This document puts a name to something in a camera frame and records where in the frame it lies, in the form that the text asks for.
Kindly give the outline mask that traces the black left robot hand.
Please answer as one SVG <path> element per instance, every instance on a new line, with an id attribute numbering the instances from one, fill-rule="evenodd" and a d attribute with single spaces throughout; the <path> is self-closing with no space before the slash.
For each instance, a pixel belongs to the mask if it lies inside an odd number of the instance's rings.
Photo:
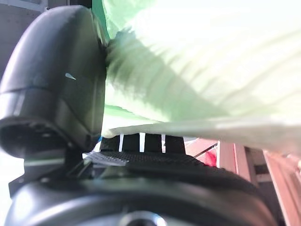
<path id="1" fill-rule="evenodd" d="M 183 136 L 101 138 L 106 47 L 84 6 L 38 16 L 0 83 L 0 147 L 24 160 L 7 226 L 275 226 L 260 191 L 185 153 Z"/>

